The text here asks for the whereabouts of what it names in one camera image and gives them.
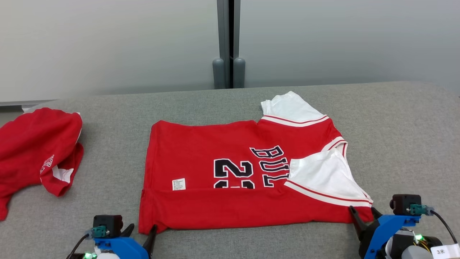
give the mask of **gray table surface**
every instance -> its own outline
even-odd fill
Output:
[[[152,124],[259,120],[260,102],[289,90],[333,119],[350,143],[353,176],[376,208],[391,213],[393,194],[420,194],[460,238],[460,99],[429,83],[385,82],[93,96],[40,105],[81,113],[85,155],[65,196],[42,186],[14,195],[0,222],[0,257],[65,258],[97,214],[121,214],[125,225],[137,224]],[[424,217],[415,229],[452,243],[435,217]],[[143,243],[146,236],[134,232]],[[352,224],[315,222],[167,230],[157,236],[154,256],[342,259],[358,258],[358,245]],[[78,251],[92,246],[85,241]]]

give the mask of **sleeve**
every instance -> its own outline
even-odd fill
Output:
[[[289,126],[280,128],[284,138],[297,143],[309,143],[316,152],[336,148],[346,158],[348,143],[332,120],[296,93],[290,91],[260,104],[264,112],[263,120]]]

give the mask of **clothing tag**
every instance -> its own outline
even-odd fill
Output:
[[[433,255],[433,259],[460,258],[460,247],[459,244],[432,247],[431,253]]]
[[[185,178],[177,179],[172,181],[172,190],[185,190]]]

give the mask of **red basketball jersey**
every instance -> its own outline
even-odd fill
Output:
[[[292,92],[262,108],[258,123],[152,126],[140,233],[153,224],[161,232],[350,223],[350,205],[372,220],[372,200],[354,181],[332,120]]]

